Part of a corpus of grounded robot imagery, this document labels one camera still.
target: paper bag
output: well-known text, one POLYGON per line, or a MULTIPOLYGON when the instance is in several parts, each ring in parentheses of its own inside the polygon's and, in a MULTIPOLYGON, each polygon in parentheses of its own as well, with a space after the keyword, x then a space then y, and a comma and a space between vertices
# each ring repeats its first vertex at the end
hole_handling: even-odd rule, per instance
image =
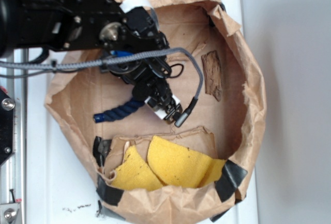
MULTIPOLYGON (((263 76, 240 25, 221 8, 220 0, 149 1, 170 47, 187 49, 204 70, 199 101, 182 127, 160 120, 146 106, 124 120, 95 124, 95 113, 123 104, 132 91, 132 85, 110 73, 100 73, 98 68, 56 75, 46 96, 46 108, 94 180, 106 208, 134 223, 196 223, 213 216, 215 220, 246 196, 265 128, 263 76), (197 189, 165 186, 154 191, 123 191, 111 187, 108 172, 121 164, 121 142, 139 144, 144 157, 148 137, 156 134, 228 159, 221 179, 197 189), (104 168, 93 156, 95 136, 113 139, 104 168)), ((64 63, 99 56, 99 50, 69 52, 64 63)), ((183 74, 170 79, 169 84, 186 108, 197 88, 198 75, 181 54, 168 56, 167 63, 185 66, 183 74)))

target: braided cable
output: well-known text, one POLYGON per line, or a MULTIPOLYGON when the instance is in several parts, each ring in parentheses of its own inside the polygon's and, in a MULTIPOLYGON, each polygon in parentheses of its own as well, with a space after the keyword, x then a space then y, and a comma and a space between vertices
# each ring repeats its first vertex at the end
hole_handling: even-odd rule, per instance
POLYGON ((195 69, 197 70, 199 74, 199 86, 197 89, 197 92, 195 94, 195 99, 198 98, 202 84, 203 84, 203 74, 202 71, 197 63, 195 61, 194 57, 184 48, 177 47, 177 48, 170 48, 165 50, 158 50, 158 51, 148 51, 148 52, 141 52, 136 53, 130 56, 123 56, 123 57, 112 57, 108 56, 103 59, 97 59, 94 61, 87 61, 82 63, 74 63, 74 64, 55 64, 55 65, 47 65, 47 64, 27 64, 27 63, 8 63, 8 62, 0 62, 0 67, 6 67, 6 68, 12 68, 12 69, 21 69, 21 70, 73 70, 73 69, 86 69, 96 66, 102 66, 102 65, 115 65, 115 64, 123 64, 133 61, 138 61, 146 58, 151 57, 161 57, 166 56, 173 53, 184 53, 186 56, 189 57, 191 62, 193 63, 195 69))
POLYGON ((124 105, 118 106, 117 108, 113 108, 111 110, 106 110, 100 114, 95 114, 93 118, 96 123, 119 121, 129 116, 130 114, 133 114, 144 105, 145 103, 143 101, 137 101, 132 98, 124 105))

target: blue braided rope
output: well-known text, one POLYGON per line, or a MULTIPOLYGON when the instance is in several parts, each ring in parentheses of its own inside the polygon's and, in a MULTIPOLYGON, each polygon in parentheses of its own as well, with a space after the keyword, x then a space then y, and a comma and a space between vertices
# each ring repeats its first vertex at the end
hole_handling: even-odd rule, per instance
POLYGON ((138 108, 144 105, 145 103, 143 101, 137 101, 132 98, 124 105, 118 106, 117 108, 111 110, 106 110, 100 114, 95 114, 93 118, 96 123, 119 121, 134 113, 138 110, 138 108))

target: yellow foam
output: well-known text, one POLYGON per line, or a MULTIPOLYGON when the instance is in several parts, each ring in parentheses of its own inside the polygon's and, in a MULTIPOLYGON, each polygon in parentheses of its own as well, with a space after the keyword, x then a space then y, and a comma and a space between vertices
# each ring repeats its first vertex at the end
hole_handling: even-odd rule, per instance
POLYGON ((220 179, 225 160, 209 156, 154 136, 147 162, 167 185, 197 188, 220 179))
POLYGON ((139 155, 135 146, 127 149, 124 160, 125 162, 115 169, 116 178, 112 186, 123 190, 144 188, 148 191, 156 190, 163 186, 148 164, 139 155))

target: white wall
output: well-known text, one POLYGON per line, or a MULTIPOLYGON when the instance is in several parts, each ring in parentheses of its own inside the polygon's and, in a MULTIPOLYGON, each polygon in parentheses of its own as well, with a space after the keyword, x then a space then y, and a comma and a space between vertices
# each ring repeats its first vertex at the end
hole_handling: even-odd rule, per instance
POLYGON ((260 224, 331 223, 331 0, 242 6, 268 100, 256 166, 260 224))

